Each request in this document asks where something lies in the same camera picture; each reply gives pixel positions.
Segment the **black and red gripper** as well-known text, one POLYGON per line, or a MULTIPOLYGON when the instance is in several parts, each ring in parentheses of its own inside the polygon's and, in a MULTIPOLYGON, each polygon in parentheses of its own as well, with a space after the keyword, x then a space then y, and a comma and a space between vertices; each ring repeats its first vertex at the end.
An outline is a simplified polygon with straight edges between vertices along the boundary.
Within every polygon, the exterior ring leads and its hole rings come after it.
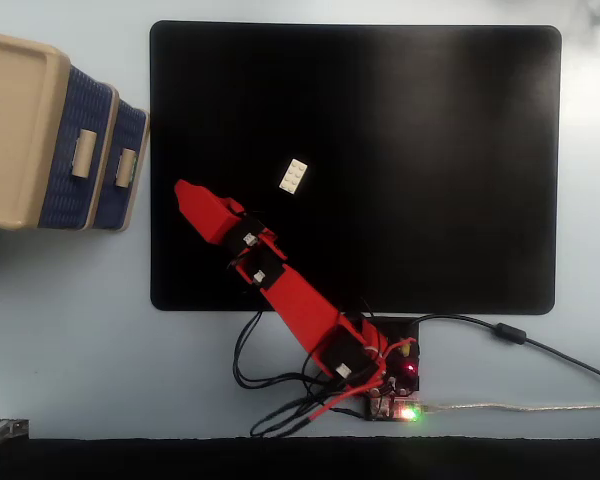
POLYGON ((223 246, 235 261, 274 258, 287 260, 278 236, 230 197, 218 197, 204 186, 178 180, 174 191, 179 211, 207 243, 223 246))

